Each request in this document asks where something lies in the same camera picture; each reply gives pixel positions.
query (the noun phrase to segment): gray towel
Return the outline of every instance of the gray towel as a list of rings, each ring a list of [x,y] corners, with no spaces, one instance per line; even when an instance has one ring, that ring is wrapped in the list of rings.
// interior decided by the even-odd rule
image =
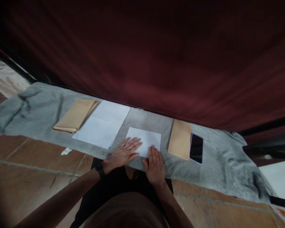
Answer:
[[[259,170],[243,152],[246,142],[239,134],[191,124],[192,133],[204,138],[203,164],[200,165],[167,153],[173,119],[131,108],[113,145],[106,150],[73,139],[70,133],[52,129],[77,99],[102,101],[60,87],[35,83],[0,104],[0,135],[23,135],[104,159],[125,139],[129,127],[160,133],[166,178],[179,179],[254,202],[269,203]],[[129,166],[144,171],[140,157],[130,162]]]

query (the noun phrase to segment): kraft paper envelope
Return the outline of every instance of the kraft paper envelope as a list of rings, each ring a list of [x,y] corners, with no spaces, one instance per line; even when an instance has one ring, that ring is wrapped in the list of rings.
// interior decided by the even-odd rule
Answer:
[[[168,153],[182,159],[190,159],[191,125],[174,120]]]
[[[53,129],[69,133],[78,131],[98,104],[99,102],[94,100],[77,99],[63,118],[53,126]]]

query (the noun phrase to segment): brown shirt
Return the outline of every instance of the brown shirt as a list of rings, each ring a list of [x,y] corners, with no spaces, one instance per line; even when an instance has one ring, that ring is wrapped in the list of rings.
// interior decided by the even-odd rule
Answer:
[[[161,211],[139,193],[123,193],[106,202],[80,228],[168,228]]]

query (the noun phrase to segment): person's right hand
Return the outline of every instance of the person's right hand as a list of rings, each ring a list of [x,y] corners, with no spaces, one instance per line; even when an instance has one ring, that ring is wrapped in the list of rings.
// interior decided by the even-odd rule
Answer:
[[[162,156],[161,153],[154,148],[154,145],[149,147],[149,164],[145,159],[143,159],[142,162],[146,169],[147,178],[153,187],[165,183],[165,169]]]

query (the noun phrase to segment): maroon fabric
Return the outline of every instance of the maroon fabric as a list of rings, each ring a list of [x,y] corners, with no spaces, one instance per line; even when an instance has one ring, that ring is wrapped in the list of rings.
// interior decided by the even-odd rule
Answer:
[[[17,1],[3,39],[73,89],[177,119],[284,117],[285,1],[189,2]]]
[[[283,134],[285,134],[285,126],[249,135],[244,138],[246,142],[251,145]]]

